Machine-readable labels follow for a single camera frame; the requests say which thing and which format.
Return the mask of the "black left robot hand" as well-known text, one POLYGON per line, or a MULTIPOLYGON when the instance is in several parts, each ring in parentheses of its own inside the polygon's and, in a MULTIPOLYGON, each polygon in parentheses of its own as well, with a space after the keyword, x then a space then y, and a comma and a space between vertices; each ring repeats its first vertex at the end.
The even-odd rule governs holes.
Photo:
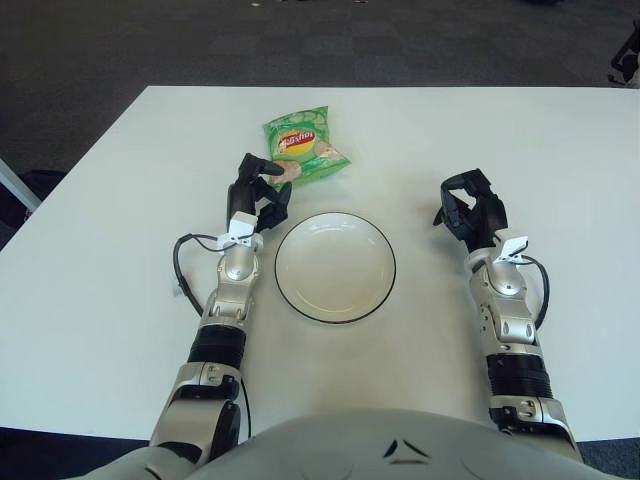
POLYGON ((264 175, 281 177, 285 169, 275 162, 246 153, 238 177, 228 188, 227 221, 237 212, 257 217, 255 233, 273 229, 288 218, 292 183, 285 182, 279 190, 271 186, 264 175))

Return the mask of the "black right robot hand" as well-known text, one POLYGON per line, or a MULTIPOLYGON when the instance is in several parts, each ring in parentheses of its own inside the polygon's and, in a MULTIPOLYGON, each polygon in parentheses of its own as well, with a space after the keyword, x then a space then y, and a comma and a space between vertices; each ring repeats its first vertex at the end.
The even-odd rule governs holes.
POLYGON ((494 247, 495 233, 508 227, 504 204, 480 169, 443 181, 440 198, 433 225, 444 224, 469 253, 494 247))

